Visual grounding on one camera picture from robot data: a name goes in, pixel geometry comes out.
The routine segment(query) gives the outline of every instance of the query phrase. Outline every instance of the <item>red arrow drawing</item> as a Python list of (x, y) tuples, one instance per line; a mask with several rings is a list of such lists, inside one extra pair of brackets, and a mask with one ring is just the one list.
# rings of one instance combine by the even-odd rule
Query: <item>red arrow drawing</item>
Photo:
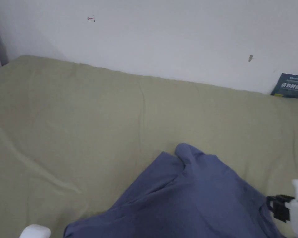
[(90, 21), (91, 19), (94, 19), (94, 22), (95, 22), (95, 15), (93, 18), (90, 18), (90, 17), (87, 17), (87, 20)]

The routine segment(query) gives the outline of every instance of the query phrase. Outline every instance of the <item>dark blue book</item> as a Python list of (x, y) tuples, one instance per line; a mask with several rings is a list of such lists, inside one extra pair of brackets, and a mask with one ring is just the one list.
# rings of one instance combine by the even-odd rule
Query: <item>dark blue book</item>
[(298, 75), (282, 74), (270, 95), (298, 98)]

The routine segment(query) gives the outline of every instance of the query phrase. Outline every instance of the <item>blue blanket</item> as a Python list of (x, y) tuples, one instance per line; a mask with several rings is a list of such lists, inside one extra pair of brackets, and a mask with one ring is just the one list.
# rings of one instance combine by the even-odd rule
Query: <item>blue blanket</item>
[(282, 237), (266, 198), (214, 155), (179, 144), (162, 153), (104, 214), (64, 237)]

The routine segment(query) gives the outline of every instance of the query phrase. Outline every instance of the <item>wrinkle in sheet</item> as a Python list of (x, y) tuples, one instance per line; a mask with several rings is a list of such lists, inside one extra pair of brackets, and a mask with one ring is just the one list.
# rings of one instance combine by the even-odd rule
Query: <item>wrinkle in sheet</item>
[[(141, 95), (142, 95), (142, 109), (140, 111), (140, 114), (139, 114), (139, 118), (138, 118), (138, 124), (139, 124), (139, 154), (141, 155), (142, 154), (142, 133), (144, 131), (144, 125), (145, 125), (145, 114), (146, 114), (146, 100), (145, 100), (145, 93), (144, 91), (142, 90), (141, 88), (141, 85), (140, 85), (140, 80), (138, 80), (138, 87), (139, 87), (139, 90), (141, 92)], [(135, 160), (135, 169), (137, 168), (137, 165), (138, 165), (138, 158), (136, 158)]]
[(50, 172), (48, 172), (46, 169), (44, 169), (41, 165), (39, 165), (37, 162), (34, 162), (33, 160), (31, 160), (30, 158), (28, 158), (27, 156), (25, 156), (24, 154), (22, 154), (17, 147), (14, 145), (14, 143), (9, 139), (9, 137), (6, 135), (6, 133), (4, 132), (4, 130), (2, 128), (0, 128), (0, 139), (2, 141), (2, 143), (5, 145), (5, 147), (7, 149), (9, 149), (10, 151), (12, 151), (12, 153), (15, 155), (15, 157), (22, 163), (25, 165), (25, 167), (30, 170), (33, 174), (37, 175), (37, 176), (41, 176), (43, 179), (45, 179), (47, 182), (49, 182), (50, 184), (58, 187), (58, 188), (62, 188), (62, 189), (66, 189), (66, 190), (71, 190), (74, 191), (78, 194), (81, 194), (82, 191), (69, 183), (65, 183), (63, 181), (60, 181), (57, 177), (55, 177), (53, 174), (51, 174)]
[(298, 176), (298, 164), (296, 159), (296, 132), (294, 128), (293, 128), (293, 136), (292, 136), (292, 159), (294, 161), (295, 171)]

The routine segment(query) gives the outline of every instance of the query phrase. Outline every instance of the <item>khaki fitted sheet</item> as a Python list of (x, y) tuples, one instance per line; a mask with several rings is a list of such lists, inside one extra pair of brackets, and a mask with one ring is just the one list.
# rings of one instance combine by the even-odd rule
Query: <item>khaki fitted sheet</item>
[(19, 57), (0, 69), (0, 237), (33, 223), (62, 237), (181, 142), (265, 195), (293, 195), (298, 100)]

